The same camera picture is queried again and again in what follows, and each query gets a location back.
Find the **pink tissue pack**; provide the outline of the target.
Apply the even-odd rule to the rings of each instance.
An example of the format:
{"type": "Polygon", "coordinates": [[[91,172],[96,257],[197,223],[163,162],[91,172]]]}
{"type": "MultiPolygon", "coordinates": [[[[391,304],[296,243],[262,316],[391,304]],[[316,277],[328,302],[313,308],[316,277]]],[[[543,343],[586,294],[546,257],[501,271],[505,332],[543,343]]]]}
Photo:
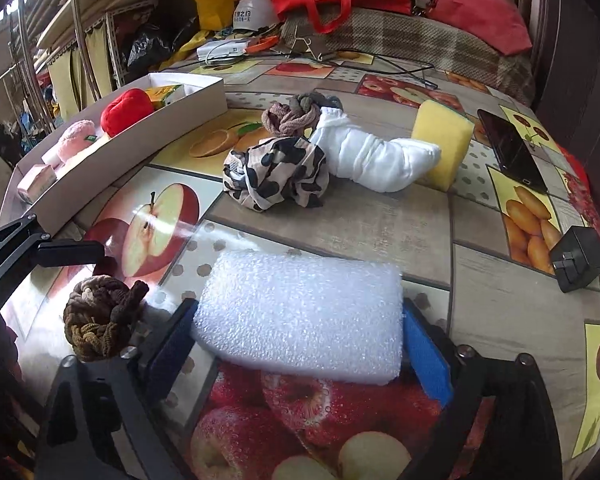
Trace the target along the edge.
{"type": "Polygon", "coordinates": [[[20,180],[17,186],[18,196],[23,202],[33,204],[56,181],[56,172],[52,166],[34,165],[20,180]]]}

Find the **white foam block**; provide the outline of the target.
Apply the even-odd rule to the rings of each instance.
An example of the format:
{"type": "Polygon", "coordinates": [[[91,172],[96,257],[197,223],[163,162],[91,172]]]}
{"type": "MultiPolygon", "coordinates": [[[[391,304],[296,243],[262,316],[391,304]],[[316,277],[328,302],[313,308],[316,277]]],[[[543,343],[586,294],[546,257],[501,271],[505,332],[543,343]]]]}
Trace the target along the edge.
{"type": "Polygon", "coordinates": [[[244,367],[385,385],[403,360],[401,273],[388,263],[224,252],[192,336],[244,367]]]}

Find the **pink plush toy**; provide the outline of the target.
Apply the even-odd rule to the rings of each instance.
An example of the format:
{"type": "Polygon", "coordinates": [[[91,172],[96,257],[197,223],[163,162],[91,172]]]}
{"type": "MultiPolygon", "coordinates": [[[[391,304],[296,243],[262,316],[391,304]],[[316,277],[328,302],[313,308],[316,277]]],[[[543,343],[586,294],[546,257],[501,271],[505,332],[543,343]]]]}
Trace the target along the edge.
{"type": "Polygon", "coordinates": [[[42,161],[48,166],[58,167],[90,148],[97,139],[94,122],[88,119],[78,120],[71,124],[56,144],[42,156],[42,161]]]}

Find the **red plush apple toy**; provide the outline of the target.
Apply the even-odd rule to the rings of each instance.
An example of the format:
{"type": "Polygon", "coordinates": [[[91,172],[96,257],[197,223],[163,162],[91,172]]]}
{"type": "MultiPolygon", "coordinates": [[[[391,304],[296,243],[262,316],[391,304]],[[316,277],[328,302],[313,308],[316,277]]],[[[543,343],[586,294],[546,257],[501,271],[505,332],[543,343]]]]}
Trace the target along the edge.
{"type": "Polygon", "coordinates": [[[122,133],[154,111],[151,99],[142,90],[133,88],[109,103],[100,114],[102,131],[110,138],[122,133]]]}

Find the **white cloth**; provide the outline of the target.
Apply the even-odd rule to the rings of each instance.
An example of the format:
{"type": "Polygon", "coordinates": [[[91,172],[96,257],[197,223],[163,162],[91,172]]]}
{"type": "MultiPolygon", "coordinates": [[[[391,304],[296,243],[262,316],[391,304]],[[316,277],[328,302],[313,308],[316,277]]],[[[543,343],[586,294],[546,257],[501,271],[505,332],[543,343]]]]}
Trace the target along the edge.
{"type": "Polygon", "coordinates": [[[407,188],[441,158],[437,144],[411,138],[382,140],[335,107],[321,108],[310,142],[324,152],[330,174],[378,193],[407,188]]]}

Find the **yellow green dish sponge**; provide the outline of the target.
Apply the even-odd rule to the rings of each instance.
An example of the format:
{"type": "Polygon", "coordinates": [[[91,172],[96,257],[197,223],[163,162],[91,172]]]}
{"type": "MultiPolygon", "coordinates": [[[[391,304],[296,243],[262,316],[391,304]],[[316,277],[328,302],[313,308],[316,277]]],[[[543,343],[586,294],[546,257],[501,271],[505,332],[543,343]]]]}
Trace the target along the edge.
{"type": "Polygon", "coordinates": [[[475,125],[469,119],[437,101],[427,100],[419,107],[412,138],[436,144],[440,159],[426,173],[425,180],[433,188],[448,192],[460,163],[465,158],[475,125]]]}

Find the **cow print cloth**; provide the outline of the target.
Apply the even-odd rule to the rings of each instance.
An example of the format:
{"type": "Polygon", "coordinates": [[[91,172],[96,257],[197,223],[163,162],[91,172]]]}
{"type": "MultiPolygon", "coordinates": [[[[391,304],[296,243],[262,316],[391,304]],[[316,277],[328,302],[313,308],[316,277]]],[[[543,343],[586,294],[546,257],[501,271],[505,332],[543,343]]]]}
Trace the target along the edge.
{"type": "Polygon", "coordinates": [[[265,139],[244,152],[231,150],[222,177],[224,192],[255,212],[283,202],[321,207],[329,185],[325,153],[298,136],[265,139]]]}

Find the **white cardboard box tray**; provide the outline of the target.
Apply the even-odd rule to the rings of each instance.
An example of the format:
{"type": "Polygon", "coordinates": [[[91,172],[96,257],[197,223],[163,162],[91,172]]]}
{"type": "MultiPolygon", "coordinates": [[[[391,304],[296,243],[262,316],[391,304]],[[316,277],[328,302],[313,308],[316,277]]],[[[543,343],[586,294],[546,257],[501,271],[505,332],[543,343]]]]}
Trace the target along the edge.
{"type": "Polygon", "coordinates": [[[27,214],[35,214],[38,224],[56,234],[75,214],[115,180],[147,157],[157,153],[189,131],[227,111],[224,80],[218,76],[186,73],[150,73],[132,84],[111,92],[74,118],[99,123],[105,107],[130,89],[180,84],[185,96],[160,108],[112,139],[88,148],[78,160],[57,173],[57,181],[33,204],[25,203],[17,192],[26,173],[43,161],[68,128],[61,125],[20,159],[12,172],[0,211],[0,226],[27,214]]]}

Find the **black power adapter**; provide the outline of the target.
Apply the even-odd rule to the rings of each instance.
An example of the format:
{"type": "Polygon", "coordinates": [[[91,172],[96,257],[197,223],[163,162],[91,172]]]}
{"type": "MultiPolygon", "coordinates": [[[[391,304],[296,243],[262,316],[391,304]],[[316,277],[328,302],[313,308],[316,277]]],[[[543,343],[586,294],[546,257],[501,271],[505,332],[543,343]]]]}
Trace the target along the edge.
{"type": "Polygon", "coordinates": [[[550,264],[562,292],[585,288],[600,275],[600,236],[572,226],[550,250],[550,264]]]}

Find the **metal shelf with curtain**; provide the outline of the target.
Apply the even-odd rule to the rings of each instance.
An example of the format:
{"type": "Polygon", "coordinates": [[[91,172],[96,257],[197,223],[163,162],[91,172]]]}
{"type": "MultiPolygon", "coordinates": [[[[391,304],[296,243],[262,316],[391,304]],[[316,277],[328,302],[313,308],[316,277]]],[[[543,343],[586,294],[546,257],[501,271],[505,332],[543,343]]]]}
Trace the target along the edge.
{"type": "MultiPolygon", "coordinates": [[[[156,4],[156,0],[146,0],[109,11],[86,30],[86,50],[101,96],[142,76],[129,69],[129,56],[156,4]]],[[[52,90],[52,113],[56,119],[68,120],[95,103],[78,40],[73,36],[58,47],[45,49],[34,68],[42,76],[42,88],[52,90]]]]}

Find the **black plastic bag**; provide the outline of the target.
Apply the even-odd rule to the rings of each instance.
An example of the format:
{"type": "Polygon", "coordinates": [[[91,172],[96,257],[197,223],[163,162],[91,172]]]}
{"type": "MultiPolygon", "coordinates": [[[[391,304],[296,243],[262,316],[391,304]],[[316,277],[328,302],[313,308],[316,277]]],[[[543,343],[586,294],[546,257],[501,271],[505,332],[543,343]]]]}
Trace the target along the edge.
{"type": "Polygon", "coordinates": [[[170,46],[153,32],[142,32],[134,42],[128,57],[128,70],[148,70],[171,56],[170,46]]]}

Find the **white power bank box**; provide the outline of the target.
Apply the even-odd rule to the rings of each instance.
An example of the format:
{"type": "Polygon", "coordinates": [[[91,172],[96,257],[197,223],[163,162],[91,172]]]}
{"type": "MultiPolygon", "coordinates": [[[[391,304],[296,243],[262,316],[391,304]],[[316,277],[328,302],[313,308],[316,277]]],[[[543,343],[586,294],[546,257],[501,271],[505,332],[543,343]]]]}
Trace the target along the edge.
{"type": "Polygon", "coordinates": [[[212,40],[198,47],[196,55],[198,60],[204,64],[242,58],[246,55],[248,44],[248,39],[212,40]]]}

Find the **white helmet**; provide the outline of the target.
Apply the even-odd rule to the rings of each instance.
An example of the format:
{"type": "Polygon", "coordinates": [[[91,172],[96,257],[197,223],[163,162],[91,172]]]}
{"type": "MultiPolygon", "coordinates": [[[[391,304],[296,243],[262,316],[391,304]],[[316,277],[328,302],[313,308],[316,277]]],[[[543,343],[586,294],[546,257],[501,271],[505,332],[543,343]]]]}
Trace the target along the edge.
{"type": "Polygon", "coordinates": [[[278,23],[271,0],[240,0],[233,14],[233,28],[244,32],[260,32],[278,23]]]}

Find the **plaid blanket bundle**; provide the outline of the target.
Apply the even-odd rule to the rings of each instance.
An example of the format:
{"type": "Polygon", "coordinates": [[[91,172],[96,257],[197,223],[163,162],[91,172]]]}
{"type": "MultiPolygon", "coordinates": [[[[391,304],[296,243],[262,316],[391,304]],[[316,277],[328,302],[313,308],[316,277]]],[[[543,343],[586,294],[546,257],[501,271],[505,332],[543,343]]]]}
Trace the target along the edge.
{"type": "Polygon", "coordinates": [[[528,55],[506,56],[469,32],[429,18],[355,9],[322,40],[333,51],[359,50],[429,63],[498,89],[524,105],[535,97],[528,55]]]}

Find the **orange handled scissors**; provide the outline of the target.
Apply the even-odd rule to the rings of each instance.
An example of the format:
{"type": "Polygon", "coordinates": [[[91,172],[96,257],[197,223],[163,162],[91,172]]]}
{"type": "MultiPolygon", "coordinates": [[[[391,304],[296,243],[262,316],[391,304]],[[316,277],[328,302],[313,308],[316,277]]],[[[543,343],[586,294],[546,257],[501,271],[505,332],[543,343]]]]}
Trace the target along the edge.
{"type": "Polygon", "coordinates": [[[279,43],[279,36],[267,36],[250,40],[245,47],[246,55],[255,55],[267,50],[271,50],[279,43]]]}

